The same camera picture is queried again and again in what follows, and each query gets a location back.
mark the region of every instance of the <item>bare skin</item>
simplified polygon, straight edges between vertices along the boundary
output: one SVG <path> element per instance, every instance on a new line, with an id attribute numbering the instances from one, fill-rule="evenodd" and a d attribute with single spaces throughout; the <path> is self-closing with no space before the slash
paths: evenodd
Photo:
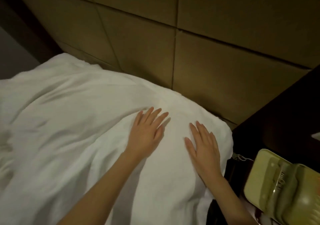
<path id="1" fill-rule="evenodd" d="M 214 134 L 196 122 L 190 123 L 196 150 L 189 138 L 185 138 L 186 148 L 192 164 L 207 188 L 211 191 L 228 225 L 256 225 L 257 222 L 242 205 L 220 170 L 220 153 Z"/>
<path id="2" fill-rule="evenodd" d="M 58 225 L 103 225 L 134 168 L 157 148 L 164 133 L 162 121 L 168 116 L 151 107 L 134 120 L 126 150 L 103 177 L 62 218 Z"/>

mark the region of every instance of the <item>hand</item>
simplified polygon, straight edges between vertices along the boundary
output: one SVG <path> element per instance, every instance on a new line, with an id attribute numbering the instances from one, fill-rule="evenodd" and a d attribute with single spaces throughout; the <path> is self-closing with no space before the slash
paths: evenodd
<path id="1" fill-rule="evenodd" d="M 145 114 L 140 111 L 130 131 L 125 152 L 134 155 L 139 160 L 151 155 L 161 141 L 165 130 L 164 126 L 160 124 L 169 113 L 165 112 L 156 119 L 161 108 L 154 112 L 153 110 L 154 108 L 151 107 Z"/>
<path id="2" fill-rule="evenodd" d="M 220 170 L 220 153 L 214 134 L 212 132 L 209 133 L 207 128 L 198 121 L 196 126 L 199 131 L 190 123 L 196 150 L 189 138 L 186 137 L 184 141 L 195 170 L 206 186 L 209 187 L 212 182 L 215 183 L 223 179 Z"/>

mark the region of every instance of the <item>headboard panel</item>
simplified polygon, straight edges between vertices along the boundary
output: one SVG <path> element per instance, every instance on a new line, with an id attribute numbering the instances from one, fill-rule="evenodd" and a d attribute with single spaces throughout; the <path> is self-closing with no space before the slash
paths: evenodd
<path id="1" fill-rule="evenodd" d="M 318 0 L 23 0 L 67 53 L 235 127 L 320 63 Z"/>

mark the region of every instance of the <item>white sheet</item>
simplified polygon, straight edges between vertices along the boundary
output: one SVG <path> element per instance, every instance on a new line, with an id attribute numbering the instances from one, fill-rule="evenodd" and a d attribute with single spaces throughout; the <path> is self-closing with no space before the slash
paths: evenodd
<path id="1" fill-rule="evenodd" d="M 137 112 L 150 106 L 169 112 L 164 138 L 131 175 L 106 224 L 206 223 L 213 197 L 183 137 L 192 136 L 189 122 L 204 123 L 223 171 L 233 142 L 226 123 L 196 103 L 66 53 L 2 81 L 0 97 L 2 166 L 14 173 L 0 197 L 0 224 L 56 224 L 116 161 Z"/>

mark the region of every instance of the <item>white fabric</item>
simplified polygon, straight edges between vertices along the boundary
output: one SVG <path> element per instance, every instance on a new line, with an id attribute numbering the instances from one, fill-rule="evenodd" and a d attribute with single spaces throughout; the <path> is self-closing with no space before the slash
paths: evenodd
<path id="1" fill-rule="evenodd" d="M 2 81 L 0 97 L 0 144 L 13 150 L 4 163 L 14 173 L 0 197 L 0 224 L 56 224 L 113 165 L 137 112 L 150 106 L 169 112 L 164 138 L 131 175 L 106 224 L 206 223 L 213 197 L 183 137 L 192 137 L 189 122 L 204 123 L 217 138 L 222 170 L 233 142 L 226 123 L 196 103 L 66 53 Z"/>

